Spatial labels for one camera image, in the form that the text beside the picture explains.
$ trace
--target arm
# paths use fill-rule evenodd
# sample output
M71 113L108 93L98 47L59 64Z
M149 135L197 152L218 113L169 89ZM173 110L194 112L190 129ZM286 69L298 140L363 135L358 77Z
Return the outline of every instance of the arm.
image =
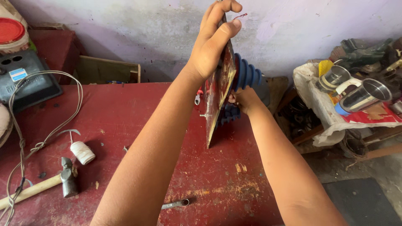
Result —
M234 93L250 118L265 174L286 225L347 225L317 176L250 87Z
M156 225L186 132L194 97L216 68L239 20L217 27L223 14L241 11L234 0L213 3L201 22L191 57L117 167L91 225Z

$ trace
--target black mat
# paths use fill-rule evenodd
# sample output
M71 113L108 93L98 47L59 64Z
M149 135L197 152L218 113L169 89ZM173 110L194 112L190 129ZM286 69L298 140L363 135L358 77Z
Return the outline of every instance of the black mat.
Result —
M375 179L337 181L323 186L351 226L402 226L400 218Z

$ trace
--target sticker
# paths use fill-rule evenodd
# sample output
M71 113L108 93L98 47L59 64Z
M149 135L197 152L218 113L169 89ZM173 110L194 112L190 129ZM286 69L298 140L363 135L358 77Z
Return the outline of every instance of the sticker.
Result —
M24 68L19 68L17 70L10 71L9 73L13 82L21 80L27 76L27 72Z

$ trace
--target white wall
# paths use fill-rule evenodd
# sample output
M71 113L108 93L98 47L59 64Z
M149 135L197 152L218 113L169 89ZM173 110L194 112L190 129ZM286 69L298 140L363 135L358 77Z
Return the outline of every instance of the white wall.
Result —
M10 0L28 23L64 23L90 56L139 63L147 82L170 81L187 62L212 0ZM269 76L327 58L347 38L402 36L402 0L240 0L234 51ZM232 19L240 14L227 13Z

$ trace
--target red bucket lid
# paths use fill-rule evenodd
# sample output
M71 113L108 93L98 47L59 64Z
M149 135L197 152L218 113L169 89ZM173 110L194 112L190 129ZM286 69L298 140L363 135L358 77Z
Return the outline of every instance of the red bucket lid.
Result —
M25 34L22 23L0 17L0 45L9 44L21 39Z

